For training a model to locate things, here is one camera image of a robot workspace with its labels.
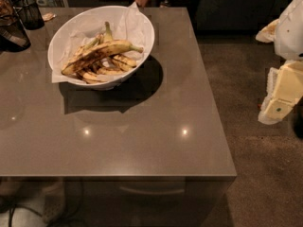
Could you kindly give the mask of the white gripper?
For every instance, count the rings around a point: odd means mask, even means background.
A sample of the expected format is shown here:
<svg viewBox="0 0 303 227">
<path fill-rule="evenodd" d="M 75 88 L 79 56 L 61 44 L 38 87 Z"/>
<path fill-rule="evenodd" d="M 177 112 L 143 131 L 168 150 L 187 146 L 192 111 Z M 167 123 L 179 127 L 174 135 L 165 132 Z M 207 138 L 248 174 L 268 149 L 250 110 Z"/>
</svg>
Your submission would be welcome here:
<svg viewBox="0 0 303 227">
<path fill-rule="evenodd" d="M 258 32 L 256 40 L 273 43 L 275 53 L 286 61 L 271 68 L 258 121 L 273 125 L 282 121 L 303 97 L 303 0 L 293 0 L 278 19 Z"/>
</svg>

